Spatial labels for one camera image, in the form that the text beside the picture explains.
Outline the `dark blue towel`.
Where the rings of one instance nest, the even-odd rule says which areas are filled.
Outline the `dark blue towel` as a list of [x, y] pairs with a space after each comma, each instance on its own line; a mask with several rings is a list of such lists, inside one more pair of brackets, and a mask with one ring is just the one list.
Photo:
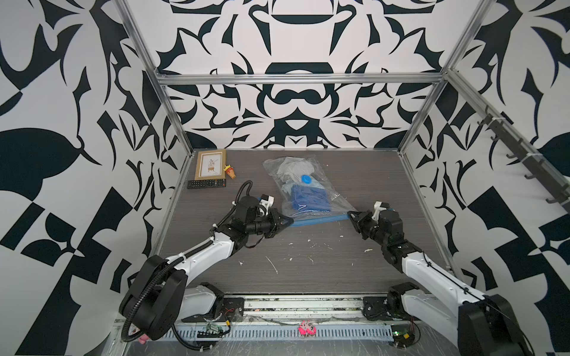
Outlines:
[[291, 190], [292, 208], [297, 212], [328, 213], [331, 211], [327, 191], [304, 185], [294, 185]]

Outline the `clear plastic vacuum bag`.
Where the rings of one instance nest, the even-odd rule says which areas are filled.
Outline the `clear plastic vacuum bag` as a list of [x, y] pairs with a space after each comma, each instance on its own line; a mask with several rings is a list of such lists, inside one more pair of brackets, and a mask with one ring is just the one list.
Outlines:
[[354, 209], [314, 156], [279, 157], [264, 161], [263, 166], [282, 195], [282, 214], [292, 218], [295, 227], [346, 220]]

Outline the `grey towel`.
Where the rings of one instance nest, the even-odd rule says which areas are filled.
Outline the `grey towel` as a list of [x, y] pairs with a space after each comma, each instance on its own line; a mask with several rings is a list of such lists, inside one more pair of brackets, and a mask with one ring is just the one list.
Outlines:
[[314, 165], [300, 157], [285, 157], [277, 170], [277, 177], [284, 182], [304, 182], [303, 177], [310, 177], [315, 172]]

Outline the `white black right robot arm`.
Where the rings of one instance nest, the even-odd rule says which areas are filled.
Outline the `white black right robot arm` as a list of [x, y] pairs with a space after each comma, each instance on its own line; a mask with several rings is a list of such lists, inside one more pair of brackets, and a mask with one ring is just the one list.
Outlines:
[[534, 350], [500, 295], [487, 295], [463, 283], [405, 238], [399, 213], [378, 202], [373, 211], [349, 211], [363, 239], [381, 247], [384, 259], [409, 277], [393, 286], [387, 311], [418, 318], [454, 344], [462, 355], [532, 355]]

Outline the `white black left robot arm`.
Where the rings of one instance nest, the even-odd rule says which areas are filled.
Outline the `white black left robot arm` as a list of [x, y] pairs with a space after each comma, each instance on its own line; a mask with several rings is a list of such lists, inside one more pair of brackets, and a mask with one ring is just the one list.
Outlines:
[[212, 226], [202, 243], [169, 258], [148, 258], [119, 307], [125, 319], [122, 341], [132, 342], [144, 335], [155, 341], [178, 320], [218, 314], [223, 292], [208, 283], [194, 289], [187, 286], [213, 265], [248, 248], [250, 236], [270, 239], [293, 222], [273, 207], [272, 197], [246, 195], [233, 202], [229, 213]]

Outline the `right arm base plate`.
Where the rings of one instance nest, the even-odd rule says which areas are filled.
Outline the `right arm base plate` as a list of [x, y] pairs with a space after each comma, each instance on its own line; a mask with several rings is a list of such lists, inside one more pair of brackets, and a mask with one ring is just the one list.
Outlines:
[[392, 295], [384, 297], [364, 297], [362, 314], [369, 321], [401, 319], [398, 301]]

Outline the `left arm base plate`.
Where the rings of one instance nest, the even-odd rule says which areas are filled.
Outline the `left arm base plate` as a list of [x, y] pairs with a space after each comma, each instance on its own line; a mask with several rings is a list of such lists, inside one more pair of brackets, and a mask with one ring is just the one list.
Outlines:
[[215, 322], [233, 323], [235, 320], [240, 320], [243, 317], [245, 309], [245, 299], [236, 296], [225, 296], [220, 302], [215, 305]]

